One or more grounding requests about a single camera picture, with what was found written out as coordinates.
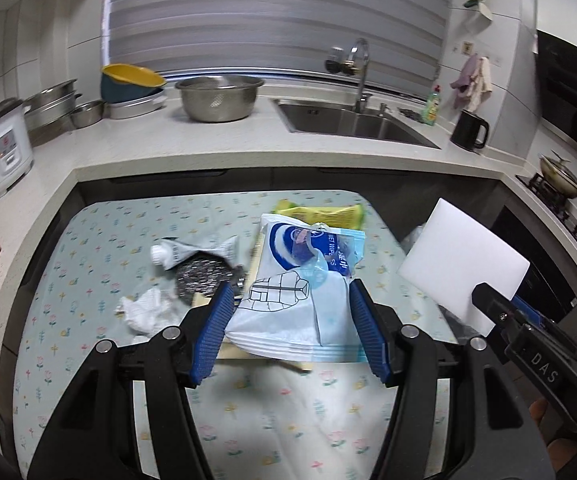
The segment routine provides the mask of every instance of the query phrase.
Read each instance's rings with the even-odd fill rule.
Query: kitchen counter
[[[286,84],[263,88],[252,115],[223,124],[192,123],[178,94],[146,116],[103,120],[63,134],[34,149],[34,166],[0,199],[0,348],[25,269],[50,221],[77,182],[164,173],[255,167],[376,168],[426,171],[502,181],[561,242],[577,264],[577,243],[555,216],[521,183],[517,174],[533,168],[470,153],[449,142],[441,126],[426,126],[399,116],[440,150],[382,140],[290,133],[268,96],[347,102],[353,93],[325,86]],[[410,102],[374,96],[371,107],[386,102],[418,108]]]

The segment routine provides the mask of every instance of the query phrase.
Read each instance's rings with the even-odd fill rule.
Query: white plastic bag
[[[348,305],[348,282],[363,257],[364,233],[317,230],[262,215],[264,242],[255,281],[226,336],[257,355],[292,361],[365,360]]]

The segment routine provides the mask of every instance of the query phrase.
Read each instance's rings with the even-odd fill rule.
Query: stainless steel bowl
[[[42,108],[57,100],[65,98],[67,95],[75,92],[75,81],[77,79],[69,79],[51,88],[46,88],[41,92],[35,94],[33,97],[29,97],[24,101],[24,105],[30,106],[29,112],[33,112],[38,108]]]
[[[91,101],[75,107],[71,112],[71,120],[75,128],[85,128],[102,120],[104,116],[104,101]]]
[[[559,160],[545,155],[539,156],[539,167],[543,177],[567,198],[577,198],[577,177],[566,167],[569,160],[564,160],[557,153],[553,153]]]
[[[26,127],[29,130],[35,130],[36,128],[41,128],[42,126],[51,124],[53,121],[57,121],[59,118],[68,115],[75,108],[75,100],[81,95],[82,94],[72,92],[43,107],[36,108],[35,110],[28,110],[24,114]]]
[[[179,81],[184,110],[193,120],[225,123],[251,115],[264,79],[245,75],[209,75]]]

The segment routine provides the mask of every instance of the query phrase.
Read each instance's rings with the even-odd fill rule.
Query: kitchen sink
[[[439,149],[410,126],[378,110],[358,114],[346,105],[286,99],[274,103],[292,132],[391,140]]]

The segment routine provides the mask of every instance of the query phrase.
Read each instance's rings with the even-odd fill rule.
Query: black electric kettle
[[[477,137],[482,126],[486,131],[483,140],[478,141]],[[472,152],[475,148],[479,150],[486,145],[490,129],[489,123],[484,119],[472,112],[462,110],[462,115],[460,115],[459,121],[457,121],[457,126],[453,130],[453,135],[451,135],[450,140],[460,148]]]

